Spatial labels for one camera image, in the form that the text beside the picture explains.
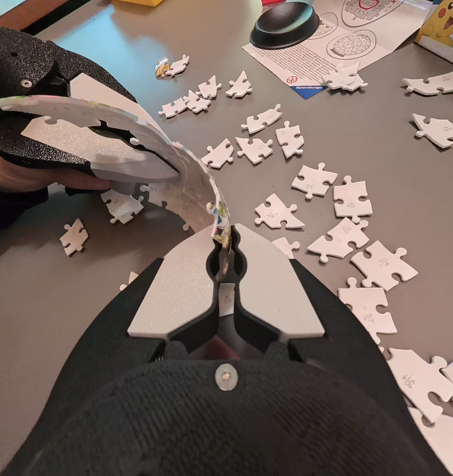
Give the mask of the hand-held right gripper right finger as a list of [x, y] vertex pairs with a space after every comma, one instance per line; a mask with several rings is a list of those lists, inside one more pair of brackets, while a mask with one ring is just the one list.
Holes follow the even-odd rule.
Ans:
[[235, 329], [243, 340], [322, 337], [325, 329], [291, 260], [266, 238], [237, 223], [232, 228]]

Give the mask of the white puzzle pieces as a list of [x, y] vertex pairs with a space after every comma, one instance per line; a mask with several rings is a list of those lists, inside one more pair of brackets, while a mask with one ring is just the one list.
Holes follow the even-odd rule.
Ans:
[[306, 254], [322, 271], [344, 259], [363, 279], [340, 278], [332, 292], [290, 258], [324, 329], [322, 337], [243, 340], [234, 323], [232, 248], [218, 281], [215, 335], [241, 360], [210, 360], [208, 340], [132, 337], [128, 328], [163, 259], [155, 260], [93, 321], [63, 370], [69, 390], [94, 396], [71, 414], [54, 458], [79, 455], [68, 469], [94, 475], [452, 475], [418, 428], [438, 431], [453, 399], [447, 360], [412, 348], [379, 349], [396, 324], [386, 294], [435, 350], [453, 345], [453, 162], [413, 159], [380, 125], [383, 109], [312, 115], [320, 133], [277, 129], [291, 203], [273, 192], [256, 207], [255, 227], [305, 232]]

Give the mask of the black round ball stand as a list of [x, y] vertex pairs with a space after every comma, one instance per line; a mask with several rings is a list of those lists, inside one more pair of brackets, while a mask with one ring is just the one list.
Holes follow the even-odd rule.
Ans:
[[319, 24], [312, 5], [302, 1], [285, 2], [261, 14], [250, 33], [250, 43], [263, 50], [288, 48], [309, 39]]

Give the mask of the person's right hand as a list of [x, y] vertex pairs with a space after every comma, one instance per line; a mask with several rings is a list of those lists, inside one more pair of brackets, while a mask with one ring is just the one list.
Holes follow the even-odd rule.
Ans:
[[210, 360], [241, 360], [241, 357], [217, 335], [206, 343], [206, 356]]

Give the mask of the white printed instruction leaflet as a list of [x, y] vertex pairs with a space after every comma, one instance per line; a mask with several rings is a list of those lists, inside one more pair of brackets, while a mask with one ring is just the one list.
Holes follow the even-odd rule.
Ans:
[[431, 1], [316, 0], [319, 27], [303, 42], [280, 50], [249, 43], [243, 49], [302, 98], [323, 91], [335, 66], [358, 69], [395, 51], [424, 23]]

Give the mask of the person's left hand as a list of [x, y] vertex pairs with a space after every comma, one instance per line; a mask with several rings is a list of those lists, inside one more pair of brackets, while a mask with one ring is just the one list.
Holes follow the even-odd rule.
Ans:
[[6, 161], [0, 156], [0, 191], [29, 193], [54, 183], [85, 190], [107, 190], [110, 182], [73, 169], [29, 169]]

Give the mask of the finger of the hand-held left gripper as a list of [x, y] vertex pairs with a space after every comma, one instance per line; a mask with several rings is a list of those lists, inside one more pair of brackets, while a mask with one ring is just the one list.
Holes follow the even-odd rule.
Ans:
[[95, 176], [108, 180], [116, 192], [131, 195], [136, 184], [173, 182], [180, 177], [164, 149], [144, 146], [127, 130], [104, 122], [81, 128], [61, 119], [50, 125], [48, 119], [32, 119], [21, 135], [87, 160]]
[[91, 76], [81, 73], [69, 82], [69, 97], [104, 104], [116, 109], [139, 109], [123, 87], [113, 89]]

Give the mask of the blue puzzle box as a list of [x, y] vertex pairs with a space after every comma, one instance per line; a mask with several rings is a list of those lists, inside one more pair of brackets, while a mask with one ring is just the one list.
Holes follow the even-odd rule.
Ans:
[[414, 42], [453, 63], [453, 0], [434, 0]]

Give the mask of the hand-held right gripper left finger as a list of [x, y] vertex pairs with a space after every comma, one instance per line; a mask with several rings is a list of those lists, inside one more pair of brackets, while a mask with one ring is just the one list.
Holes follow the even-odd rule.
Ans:
[[219, 323], [220, 250], [207, 226], [167, 253], [128, 328], [129, 336], [210, 340]]

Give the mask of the assembled curved puzzle ball section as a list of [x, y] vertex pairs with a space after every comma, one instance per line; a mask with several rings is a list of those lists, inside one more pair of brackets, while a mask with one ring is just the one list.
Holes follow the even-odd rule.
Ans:
[[217, 281], [222, 280], [231, 251], [229, 212], [207, 166], [182, 144], [171, 141], [148, 121], [130, 112], [75, 98], [43, 95], [0, 98], [0, 110], [48, 117], [46, 123], [50, 125], [59, 119], [81, 128], [101, 126], [104, 122], [111, 128], [131, 132], [144, 146], [164, 149], [168, 163], [180, 173], [179, 179], [141, 185], [156, 187], [159, 195], [154, 196], [155, 203], [165, 202], [168, 210], [180, 216], [195, 233], [212, 225], [211, 236], [222, 245], [220, 270], [216, 274]]

